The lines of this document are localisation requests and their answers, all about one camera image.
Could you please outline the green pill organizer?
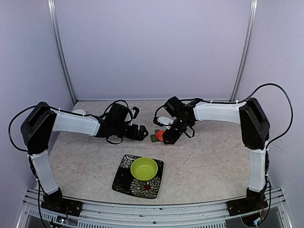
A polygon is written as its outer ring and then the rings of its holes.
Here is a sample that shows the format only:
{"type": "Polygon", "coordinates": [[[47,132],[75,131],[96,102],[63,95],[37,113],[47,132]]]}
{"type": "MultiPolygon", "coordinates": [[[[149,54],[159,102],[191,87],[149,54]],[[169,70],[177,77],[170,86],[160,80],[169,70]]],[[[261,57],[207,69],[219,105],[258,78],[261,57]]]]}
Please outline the green pill organizer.
{"type": "Polygon", "coordinates": [[[160,139],[157,137],[159,131],[160,131],[159,129],[156,129],[156,130],[154,130],[154,134],[150,135],[152,143],[160,142],[160,139]]]}

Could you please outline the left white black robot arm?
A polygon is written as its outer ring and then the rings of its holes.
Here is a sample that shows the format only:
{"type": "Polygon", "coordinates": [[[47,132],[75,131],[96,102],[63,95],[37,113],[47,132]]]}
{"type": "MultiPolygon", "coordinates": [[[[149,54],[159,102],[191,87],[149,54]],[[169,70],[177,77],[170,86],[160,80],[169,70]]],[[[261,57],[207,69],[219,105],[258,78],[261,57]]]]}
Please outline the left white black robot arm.
{"type": "Polygon", "coordinates": [[[143,141],[148,136],[145,126],[133,123],[139,113],[136,106],[130,108],[125,100],[112,102],[101,115],[88,114],[84,110],[66,111],[49,106],[46,102],[30,106],[16,114],[8,125],[11,144],[19,151],[27,153],[32,172],[43,190],[47,202],[56,211],[62,211],[66,200],[58,186],[50,162],[49,141],[53,133],[78,133],[96,138],[104,138],[114,144],[110,137],[116,136],[121,141],[131,139],[143,141]],[[26,148],[18,147],[11,135],[13,122],[24,112],[30,114],[23,121],[20,132],[26,148]]]}

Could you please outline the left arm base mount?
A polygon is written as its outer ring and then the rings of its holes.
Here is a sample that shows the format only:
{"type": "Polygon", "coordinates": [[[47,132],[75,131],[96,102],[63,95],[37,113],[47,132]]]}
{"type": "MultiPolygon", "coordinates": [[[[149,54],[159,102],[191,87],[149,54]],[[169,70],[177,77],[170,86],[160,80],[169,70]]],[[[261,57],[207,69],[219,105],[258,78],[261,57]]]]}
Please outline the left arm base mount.
{"type": "Polygon", "coordinates": [[[41,203],[43,209],[48,209],[52,212],[58,212],[68,216],[80,216],[83,203],[78,200],[67,198],[50,198],[45,197],[41,203]]]}

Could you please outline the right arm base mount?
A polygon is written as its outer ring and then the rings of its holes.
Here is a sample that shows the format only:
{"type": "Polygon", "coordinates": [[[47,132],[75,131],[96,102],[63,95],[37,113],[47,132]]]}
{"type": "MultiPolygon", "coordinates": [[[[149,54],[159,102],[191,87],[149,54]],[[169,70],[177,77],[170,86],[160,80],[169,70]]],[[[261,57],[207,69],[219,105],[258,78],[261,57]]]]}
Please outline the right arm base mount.
{"type": "Polygon", "coordinates": [[[268,203],[265,196],[262,196],[262,198],[245,197],[241,199],[229,200],[227,202],[227,208],[230,216],[245,214],[267,207],[268,203]]]}

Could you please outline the red pill bottle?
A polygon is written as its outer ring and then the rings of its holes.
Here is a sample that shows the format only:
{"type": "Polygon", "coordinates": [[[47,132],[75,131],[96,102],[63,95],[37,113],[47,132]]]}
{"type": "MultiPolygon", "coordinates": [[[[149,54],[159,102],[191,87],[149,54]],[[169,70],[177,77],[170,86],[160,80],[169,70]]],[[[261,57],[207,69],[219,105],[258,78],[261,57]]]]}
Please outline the red pill bottle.
{"type": "Polygon", "coordinates": [[[163,134],[164,134],[164,130],[160,130],[160,131],[157,131],[156,133],[155,133],[155,135],[156,135],[156,139],[158,140],[158,141],[161,141],[161,142],[163,142],[163,134]]]}

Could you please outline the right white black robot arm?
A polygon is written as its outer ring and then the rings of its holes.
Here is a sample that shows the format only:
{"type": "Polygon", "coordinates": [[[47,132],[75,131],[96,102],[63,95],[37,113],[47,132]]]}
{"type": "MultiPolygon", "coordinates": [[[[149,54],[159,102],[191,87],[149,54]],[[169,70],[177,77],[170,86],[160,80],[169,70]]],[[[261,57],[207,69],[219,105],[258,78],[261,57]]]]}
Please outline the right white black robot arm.
{"type": "Polygon", "coordinates": [[[170,98],[163,108],[170,118],[155,116],[153,121],[166,127],[162,134],[164,144],[175,144],[182,134],[192,129],[197,121],[219,121],[239,124],[244,146],[249,152],[249,185],[243,207],[253,211],[261,204],[269,183],[269,145],[284,136],[287,129],[277,137],[270,139],[270,122],[259,101],[249,95],[242,101],[220,102],[201,98],[180,100],[170,98]]]}

